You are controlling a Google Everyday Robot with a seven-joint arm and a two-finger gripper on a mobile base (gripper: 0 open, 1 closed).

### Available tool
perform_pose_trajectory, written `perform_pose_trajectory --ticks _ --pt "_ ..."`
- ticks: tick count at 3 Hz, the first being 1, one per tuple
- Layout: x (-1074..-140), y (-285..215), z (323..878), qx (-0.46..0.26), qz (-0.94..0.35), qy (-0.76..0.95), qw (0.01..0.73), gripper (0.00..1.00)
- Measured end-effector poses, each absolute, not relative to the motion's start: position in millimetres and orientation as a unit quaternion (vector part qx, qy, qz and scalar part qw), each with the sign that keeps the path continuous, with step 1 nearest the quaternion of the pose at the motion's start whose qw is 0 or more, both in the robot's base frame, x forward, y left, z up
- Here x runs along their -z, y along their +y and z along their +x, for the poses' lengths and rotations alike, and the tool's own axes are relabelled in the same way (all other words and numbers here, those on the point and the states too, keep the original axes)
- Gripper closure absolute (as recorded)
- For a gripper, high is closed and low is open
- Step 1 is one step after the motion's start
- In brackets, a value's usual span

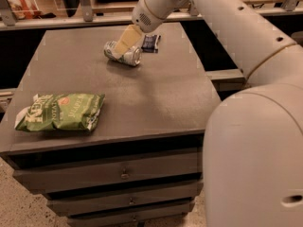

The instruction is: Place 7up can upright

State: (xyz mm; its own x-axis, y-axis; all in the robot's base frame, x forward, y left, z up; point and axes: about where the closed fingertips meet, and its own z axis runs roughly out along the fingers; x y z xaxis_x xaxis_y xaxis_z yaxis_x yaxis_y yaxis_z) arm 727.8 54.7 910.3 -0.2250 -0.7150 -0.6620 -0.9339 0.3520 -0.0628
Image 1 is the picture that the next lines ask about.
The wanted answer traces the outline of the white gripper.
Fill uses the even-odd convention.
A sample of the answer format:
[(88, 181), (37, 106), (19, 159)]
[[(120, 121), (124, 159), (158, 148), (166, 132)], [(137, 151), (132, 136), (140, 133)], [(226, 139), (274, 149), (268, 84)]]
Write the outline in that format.
[(133, 9), (134, 25), (126, 27), (114, 51), (119, 55), (124, 55), (141, 39), (143, 32), (155, 31), (170, 14), (187, 4), (188, 0), (139, 0)]

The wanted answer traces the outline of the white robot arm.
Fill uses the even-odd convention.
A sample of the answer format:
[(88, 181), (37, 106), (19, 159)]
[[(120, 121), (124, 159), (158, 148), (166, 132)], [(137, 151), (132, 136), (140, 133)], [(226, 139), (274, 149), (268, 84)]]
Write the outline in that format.
[(302, 47), (241, 0), (139, 0), (132, 21), (150, 33), (185, 3), (249, 85), (207, 121), (207, 226), (303, 227)]

